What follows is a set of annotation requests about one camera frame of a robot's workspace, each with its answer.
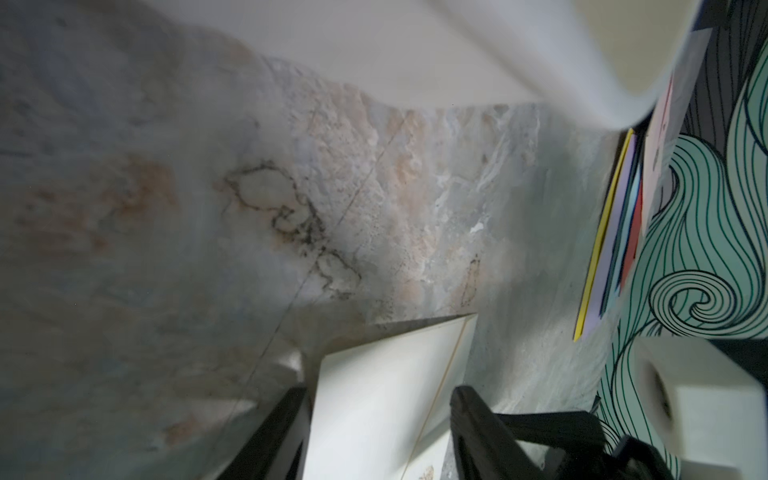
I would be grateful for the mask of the white plastic storage box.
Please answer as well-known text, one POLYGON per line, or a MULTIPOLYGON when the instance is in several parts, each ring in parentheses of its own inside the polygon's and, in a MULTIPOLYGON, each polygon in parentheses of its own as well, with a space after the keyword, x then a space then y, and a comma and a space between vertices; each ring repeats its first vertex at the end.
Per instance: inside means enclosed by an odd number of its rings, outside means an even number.
POLYGON ((398 108, 544 102, 624 129, 656 104, 696 1, 158 1, 171 19, 398 108))

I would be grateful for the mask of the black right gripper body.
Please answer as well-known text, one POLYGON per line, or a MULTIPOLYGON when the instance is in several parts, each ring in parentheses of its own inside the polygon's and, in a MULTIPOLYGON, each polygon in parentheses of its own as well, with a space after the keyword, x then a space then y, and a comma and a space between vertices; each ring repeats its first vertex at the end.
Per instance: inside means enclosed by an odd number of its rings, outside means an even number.
POLYGON ((670 479, 672 474, 657 449, 624 436, 607 453, 599 419, 585 411, 499 414, 517 440, 547 446, 562 454, 554 467, 556 479, 670 479))

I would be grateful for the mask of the pink sealed envelope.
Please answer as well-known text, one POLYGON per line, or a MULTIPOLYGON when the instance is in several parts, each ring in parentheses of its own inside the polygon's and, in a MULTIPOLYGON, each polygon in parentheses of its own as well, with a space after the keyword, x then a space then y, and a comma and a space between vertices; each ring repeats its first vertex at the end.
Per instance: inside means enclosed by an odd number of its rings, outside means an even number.
POLYGON ((668 166, 712 35, 712 28, 692 32, 650 116, 644 142, 642 233, 649 229, 659 202, 656 190, 668 166))

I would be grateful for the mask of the lavender envelope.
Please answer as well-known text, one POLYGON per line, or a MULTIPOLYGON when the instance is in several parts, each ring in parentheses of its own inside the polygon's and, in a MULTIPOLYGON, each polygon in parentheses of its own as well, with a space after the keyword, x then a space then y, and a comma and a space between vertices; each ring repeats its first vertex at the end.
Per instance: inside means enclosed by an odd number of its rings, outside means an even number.
POLYGON ((629 147, 623 170, 617 185, 612 211, 599 259, 597 275, 591 292, 583 336, 588 335, 600 322, 617 289, 617 275, 624 250, 624 234, 628 232, 627 220, 631 216, 636 199, 638 170, 638 134, 629 147))

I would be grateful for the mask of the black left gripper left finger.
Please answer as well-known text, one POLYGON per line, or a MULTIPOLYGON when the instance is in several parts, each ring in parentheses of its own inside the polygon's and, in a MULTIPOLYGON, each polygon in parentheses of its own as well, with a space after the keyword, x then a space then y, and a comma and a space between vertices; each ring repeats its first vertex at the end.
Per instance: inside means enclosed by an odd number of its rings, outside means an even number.
POLYGON ((309 394, 290 388, 218 480, 301 479, 309 441, 309 394))

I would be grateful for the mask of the red envelope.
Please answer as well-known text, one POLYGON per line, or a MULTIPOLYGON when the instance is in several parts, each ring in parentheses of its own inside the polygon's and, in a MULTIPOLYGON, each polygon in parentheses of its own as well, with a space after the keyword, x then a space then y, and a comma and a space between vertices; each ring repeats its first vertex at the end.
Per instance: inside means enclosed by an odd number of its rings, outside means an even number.
POLYGON ((642 204, 643 204, 643 181, 639 180, 636 190, 636 199, 632 205, 633 209, 629 219, 629 231, 626 242, 624 243, 623 257, 620 263, 618 290, 622 291, 629 276, 631 265, 636 256, 637 244, 639 242, 639 230, 642 216, 642 204))

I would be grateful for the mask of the white cream envelope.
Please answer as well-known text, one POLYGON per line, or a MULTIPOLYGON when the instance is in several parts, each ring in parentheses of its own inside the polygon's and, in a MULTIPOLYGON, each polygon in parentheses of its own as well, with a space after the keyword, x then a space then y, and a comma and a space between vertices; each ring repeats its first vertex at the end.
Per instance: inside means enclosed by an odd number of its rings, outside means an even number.
POLYGON ((478 316, 412 321, 320 364, 306 479, 437 479, 478 316))

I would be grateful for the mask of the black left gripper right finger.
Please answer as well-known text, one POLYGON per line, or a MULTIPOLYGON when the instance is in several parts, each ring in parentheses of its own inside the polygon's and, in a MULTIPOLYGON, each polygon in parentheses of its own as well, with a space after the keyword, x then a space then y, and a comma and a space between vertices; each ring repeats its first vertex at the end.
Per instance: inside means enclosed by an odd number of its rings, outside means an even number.
POLYGON ((543 471, 472 387, 454 388, 450 409, 459 479, 545 479, 543 471))

